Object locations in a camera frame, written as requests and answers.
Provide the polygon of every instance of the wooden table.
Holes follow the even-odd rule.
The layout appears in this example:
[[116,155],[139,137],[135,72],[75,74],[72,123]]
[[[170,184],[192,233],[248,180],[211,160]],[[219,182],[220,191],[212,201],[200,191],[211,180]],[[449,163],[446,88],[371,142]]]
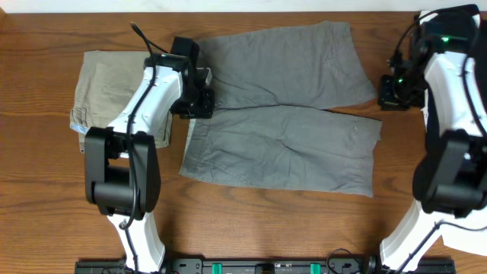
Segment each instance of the wooden table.
[[[368,77],[378,83],[413,13],[11,14],[0,16],[0,272],[70,273],[80,258],[124,255],[115,229],[84,197],[84,155],[69,128],[83,52],[145,50],[135,21],[169,48],[195,39],[268,27],[349,21]],[[380,112],[371,101],[336,111],[384,121],[375,148],[374,198],[310,191],[253,190],[178,175],[188,121],[175,119],[158,150],[163,186],[155,210],[172,254],[207,258],[325,257],[344,247],[376,253],[412,202],[424,156],[418,110]],[[487,258],[444,247],[458,273],[486,273]]]

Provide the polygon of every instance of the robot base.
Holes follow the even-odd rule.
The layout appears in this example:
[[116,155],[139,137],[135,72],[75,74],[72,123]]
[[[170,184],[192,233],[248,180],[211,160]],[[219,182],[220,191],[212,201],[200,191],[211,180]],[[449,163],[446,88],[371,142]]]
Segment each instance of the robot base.
[[[393,273],[386,266],[376,266],[376,257],[367,265],[359,256],[337,257],[329,260],[329,266],[340,274],[385,274]],[[76,263],[75,274],[129,274],[125,260],[80,261]],[[178,259],[166,262],[159,272],[152,274],[333,274],[326,267],[326,260],[200,260]],[[456,274],[453,260],[421,260],[418,269],[408,274]]]

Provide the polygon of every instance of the green clip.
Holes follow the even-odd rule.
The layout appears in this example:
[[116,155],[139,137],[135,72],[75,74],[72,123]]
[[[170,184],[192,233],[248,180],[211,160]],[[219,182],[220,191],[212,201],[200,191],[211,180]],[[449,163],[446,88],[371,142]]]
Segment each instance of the green clip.
[[213,263],[212,264],[212,274],[221,274],[223,271],[223,267],[221,263]]
[[321,265],[319,263],[311,263],[311,274],[321,274]]

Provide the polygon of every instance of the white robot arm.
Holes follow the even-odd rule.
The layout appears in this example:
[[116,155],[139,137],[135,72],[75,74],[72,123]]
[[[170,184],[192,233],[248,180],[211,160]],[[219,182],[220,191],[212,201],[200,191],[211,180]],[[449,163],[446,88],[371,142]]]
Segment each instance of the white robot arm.
[[[452,37],[448,31],[454,32],[454,28],[445,26],[468,24],[463,12],[450,10],[446,16],[422,12],[421,17],[424,18],[419,19],[421,26],[413,37],[415,49],[410,53],[414,65],[396,62],[393,64],[395,77],[383,79],[386,83],[396,82],[393,83],[396,85],[393,92],[396,93],[394,97],[399,99],[394,103],[407,106],[401,99],[408,98],[408,102],[418,99],[414,96],[421,96],[425,86],[420,80],[424,78],[430,90],[429,93],[428,90],[423,91],[429,94],[427,98],[430,102],[426,104],[433,112],[433,115],[429,113],[428,122],[431,121],[431,125],[427,127],[427,142],[430,142],[427,144],[428,156],[415,173],[413,192],[416,199],[396,230],[380,244],[380,261],[391,271],[416,270],[419,260],[440,236],[446,246],[487,256],[487,245],[480,244],[487,242],[487,230],[480,229],[487,226],[487,185],[482,182],[485,151],[480,152],[479,147],[472,144],[485,144],[487,139],[484,134],[487,114],[485,101],[482,100],[485,96],[483,93],[487,91],[485,87],[480,90],[476,79],[479,74],[476,69],[484,69],[480,63],[485,59],[472,54],[475,49],[471,49],[472,43],[469,42],[479,39],[480,16],[469,14],[472,16],[470,22],[474,21],[477,27],[470,38]],[[462,50],[462,44],[467,46],[465,50]],[[458,138],[456,131],[461,131],[462,137]],[[458,178],[462,172],[470,172],[471,177]],[[452,224],[477,228],[479,231],[462,230]]]
[[[135,272],[159,272],[164,260],[152,212],[161,188],[153,136],[169,112],[183,118],[212,116],[212,75],[209,68],[196,68],[198,51],[191,39],[176,37],[171,54],[147,58],[142,83],[123,112],[107,128],[90,128],[86,135],[86,197],[115,226],[127,258],[133,258],[126,267]],[[130,145],[131,168],[110,165],[110,158],[128,158]]]

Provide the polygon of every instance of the cloth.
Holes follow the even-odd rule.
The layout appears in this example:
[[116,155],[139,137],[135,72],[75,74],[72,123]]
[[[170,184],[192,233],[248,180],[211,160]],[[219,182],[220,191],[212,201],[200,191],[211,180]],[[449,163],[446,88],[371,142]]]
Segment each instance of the cloth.
[[180,174],[228,186],[372,196],[380,127],[307,107],[219,110],[196,121]]
[[199,45],[219,110],[190,123],[181,175],[372,196],[381,122],[323,111],[376,96],[347,23],[213,37]]
[[348,23],[280,27],[198,42],[219,109],[292,105],[325,110],[377,95]]
[[[90,127],[107,127],[126,107],[142,81],[144,59],[148,56],[147,52],[84,53],[69,123],[79,133],[81,152]],[[171,115],[163,121],[154,137],[156,148],[169,145],[172,121]]]

